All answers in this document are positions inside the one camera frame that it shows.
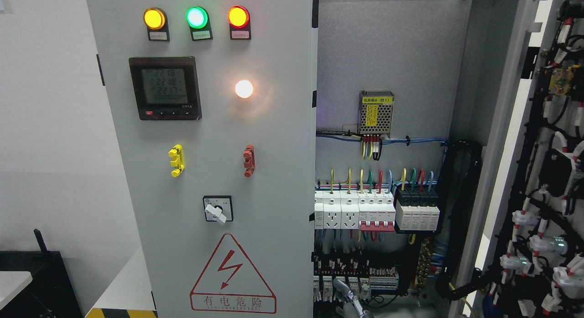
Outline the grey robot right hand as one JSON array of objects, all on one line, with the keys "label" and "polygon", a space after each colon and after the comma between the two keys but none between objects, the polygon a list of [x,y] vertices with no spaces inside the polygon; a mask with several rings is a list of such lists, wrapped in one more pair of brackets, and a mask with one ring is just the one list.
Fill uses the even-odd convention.
[{"label": "grey robot right hand", "polygon": [[373,318],[374,315],[363,309],[358,297],[351,291],[350,287],[341,279],[335,278],[332,281],[336,288],[337,297],[342,299],[343,307],[336,307],[336,312],[343,318]]}]

